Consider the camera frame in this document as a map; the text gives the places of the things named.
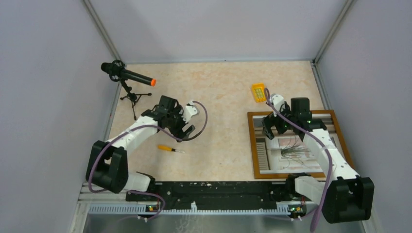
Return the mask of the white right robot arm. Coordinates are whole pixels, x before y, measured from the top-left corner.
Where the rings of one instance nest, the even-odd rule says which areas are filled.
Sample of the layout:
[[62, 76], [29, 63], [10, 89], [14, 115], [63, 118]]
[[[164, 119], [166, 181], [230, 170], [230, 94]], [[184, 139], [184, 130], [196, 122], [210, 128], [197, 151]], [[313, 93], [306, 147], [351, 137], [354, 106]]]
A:
[[311, 175], [293, 176], [285, 186], [291, 200], [301, 196], [318, 205], [312, 222], [316, 224], [323, 215], [328, 223], [369, 220], [372, 212], [375, 185], [369, 177], [362, 177], [345, 160], [333, 143], [325, 123], [314, 119], [308, 98], [293, 98], [290, 104], [281, 95], [267, 98], [272, 112], [263, 118], [263, 133], [274, 139], [273, 128], [278, 134], [292, 130], [309, 149], [326, 176], [325, 182]]

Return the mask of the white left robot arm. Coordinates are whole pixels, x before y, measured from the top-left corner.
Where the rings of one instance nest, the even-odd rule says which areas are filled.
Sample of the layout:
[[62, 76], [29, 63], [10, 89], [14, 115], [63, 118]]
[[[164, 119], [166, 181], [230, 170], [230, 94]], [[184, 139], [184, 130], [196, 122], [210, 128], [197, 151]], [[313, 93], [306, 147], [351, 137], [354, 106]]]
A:
[[198, 114], [193, 101], [183, 106], [176, 99], [161, 96], [153, 109], [144, 111], [119, 135], [107, 141], [96, 141], [86, 170], [90, 192], [133, 190], [143, 200], [153, 199], [156, 193], [155, 186], [151, 184], [153, 178], [140, 172], [130, 172], [128, 155], [158, 132], [164, 132], [178, 142], [188, 140], [195, 129], [189, 121]]

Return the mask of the orange handled screwdriver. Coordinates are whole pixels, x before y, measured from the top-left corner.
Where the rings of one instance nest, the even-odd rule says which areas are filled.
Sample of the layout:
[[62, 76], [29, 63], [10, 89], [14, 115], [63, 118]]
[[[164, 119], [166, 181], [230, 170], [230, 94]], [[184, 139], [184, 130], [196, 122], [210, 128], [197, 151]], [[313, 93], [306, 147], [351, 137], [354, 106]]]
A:
[[185, 153], [184, 151], [177, 150], [177, 149], [174, 149], [174, 148], [172, 148], [172, 147], [165, 146], [165, 145], [158, 145], [157, 148], [160, 149], [160, 150], [164, 150], [164, 151]]

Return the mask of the wooden picture frame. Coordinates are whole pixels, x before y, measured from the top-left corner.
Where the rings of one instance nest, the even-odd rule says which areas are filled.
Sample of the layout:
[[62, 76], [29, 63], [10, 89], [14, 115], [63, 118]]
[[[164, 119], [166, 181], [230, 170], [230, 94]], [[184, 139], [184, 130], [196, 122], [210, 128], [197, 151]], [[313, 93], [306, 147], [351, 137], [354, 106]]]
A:
[[292, 130], [268, 139], [262, 120], [269, 112], [248, 112], [252, 163], [255, 179], [285, 179], [289, 174], [308, 173], [323, 180], [325, 175], [310, 150]]

